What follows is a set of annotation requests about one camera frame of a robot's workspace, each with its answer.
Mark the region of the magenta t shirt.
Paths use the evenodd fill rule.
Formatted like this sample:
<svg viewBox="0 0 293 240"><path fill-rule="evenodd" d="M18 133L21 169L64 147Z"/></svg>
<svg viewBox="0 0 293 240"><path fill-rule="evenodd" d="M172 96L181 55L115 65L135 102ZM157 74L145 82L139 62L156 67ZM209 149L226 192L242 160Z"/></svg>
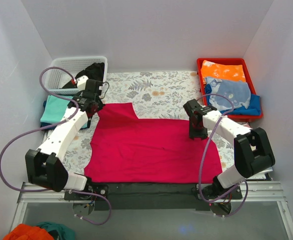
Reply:
<svg viewBox="0 0 293 240"><path fill-rule="evenodd" d="M131 103L98 113L84 174L95 183L210 184L222 172L218 149L189 138L184 119L138 118Z"/></svg>

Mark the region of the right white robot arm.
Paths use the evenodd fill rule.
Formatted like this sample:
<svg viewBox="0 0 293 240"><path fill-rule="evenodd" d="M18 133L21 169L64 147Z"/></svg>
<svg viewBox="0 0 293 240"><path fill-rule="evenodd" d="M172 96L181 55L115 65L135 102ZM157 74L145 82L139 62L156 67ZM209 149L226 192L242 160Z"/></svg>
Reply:
<svg viewBox="0 0 293 240"><path fill-rule="evenodd" d="M233 146L234 164L199 187L201 199L212 202L226 198L241 182L275 165L275 156L266 131L241 125L213 106L200 105L196 99L183 106L189 117L189 137L210 141L218 134Z"/></svg>

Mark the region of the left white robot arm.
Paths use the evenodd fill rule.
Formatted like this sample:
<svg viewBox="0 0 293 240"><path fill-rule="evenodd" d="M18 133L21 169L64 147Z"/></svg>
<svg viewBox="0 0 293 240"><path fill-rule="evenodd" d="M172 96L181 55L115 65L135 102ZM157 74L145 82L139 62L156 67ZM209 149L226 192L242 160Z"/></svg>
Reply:
<svg viewBox="0 0 293 240"><path fill-rule="evenodd" d="M62 117L64 123L55 127L47 140L36 150L28 150L25 163L28 181L55 192L75 190L82 200L88 200L93 188L87 184L88 178L67 171L62 161L67 148L84 124L100 111L103 81L82 76L76 80L79 92L69 100Z"/></svg>

